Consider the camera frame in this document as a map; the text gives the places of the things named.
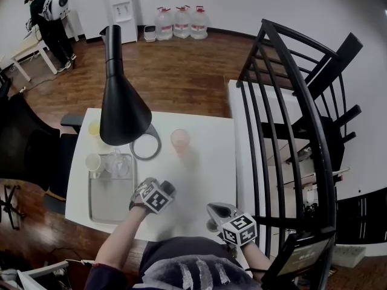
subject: white shoe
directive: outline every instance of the white shoe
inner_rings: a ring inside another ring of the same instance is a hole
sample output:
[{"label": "white shoe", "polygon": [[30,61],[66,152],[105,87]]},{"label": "white shoe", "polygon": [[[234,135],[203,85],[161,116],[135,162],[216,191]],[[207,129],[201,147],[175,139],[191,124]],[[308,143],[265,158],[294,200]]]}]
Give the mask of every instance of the white shoe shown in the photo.
[{"label": "white shoe", "polygon": [[71,67],[71,62],[68,61],[65,65],[61,65],[57,71],[58,72],[62,72],[62,71],[65,71],[66,69],[68,69],[69,67]]}]

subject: pink cup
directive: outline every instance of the pink cup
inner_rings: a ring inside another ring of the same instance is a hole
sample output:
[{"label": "pink cup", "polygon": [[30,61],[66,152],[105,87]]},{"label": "pink cup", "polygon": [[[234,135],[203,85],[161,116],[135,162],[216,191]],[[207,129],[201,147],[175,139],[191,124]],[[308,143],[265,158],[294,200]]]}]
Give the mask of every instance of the pink cup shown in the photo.
[{"label": "pink cup", "polygon": [[183,129],[174,130],[171,134],[171,143],[176,153],[184,152],[189,145],[189,134]]}]

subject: person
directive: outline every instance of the person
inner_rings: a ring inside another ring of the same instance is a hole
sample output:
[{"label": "person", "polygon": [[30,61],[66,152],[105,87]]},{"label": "person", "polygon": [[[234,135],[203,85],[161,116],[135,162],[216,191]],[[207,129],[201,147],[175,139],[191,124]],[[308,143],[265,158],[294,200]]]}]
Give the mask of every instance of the person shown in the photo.
[{"label": "person", "polygon": [[50,51],[59,60],[58,72],[62,72],[71,66],[71,60],[76,58],[73,48],[67,38],[62,20],[47,21],[42,13],[45,0],[25,0],[24,4],[30,2],[31,25],[39,26],[42,38]]},{"label": "person", "polygon": [[[122,269],[135,234],[150,212],[140,196],[125,220],[99,249],[85,290],[131,289]],[[133,289],[261,289],[262,273],[253,279],[224,247],[204,237],[175,237],[149,242],[140,264],[140,278]],[[268,270],[271,261],[254,242],[242,246],[249,267]]]}]

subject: trash bin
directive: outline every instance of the trash bin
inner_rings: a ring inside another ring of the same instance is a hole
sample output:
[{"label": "trash bin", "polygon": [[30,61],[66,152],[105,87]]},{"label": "trash bin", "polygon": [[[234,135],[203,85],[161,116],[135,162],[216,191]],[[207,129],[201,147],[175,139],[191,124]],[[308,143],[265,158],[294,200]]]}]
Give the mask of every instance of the trash bin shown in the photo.
[{"label": "trash bin", "polygon": [[101,36],[102,40],[103,40],[103,43],[106,43],[105,42],[105,39],[106,39],[106,29],[108,27],[105,27],[104,29],[101,30],[101,32],[99,33],[99,35]]}]

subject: gray tray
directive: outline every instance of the gray tray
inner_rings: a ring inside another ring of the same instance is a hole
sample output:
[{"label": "gray tray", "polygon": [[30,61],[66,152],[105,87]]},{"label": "gray tray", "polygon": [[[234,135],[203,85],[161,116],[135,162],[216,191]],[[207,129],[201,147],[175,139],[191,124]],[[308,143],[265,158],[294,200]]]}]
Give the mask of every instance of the gray tray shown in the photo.
[{"label": "gray tray", "polygon": [[113,178],[104,170],[98,178],[89,172],[89,217],[100,224],[119,224],[129,210],[133,191],[137,186],[135,160],[130,154],[123,154],[129,161],[129,171],[121,178]]}]

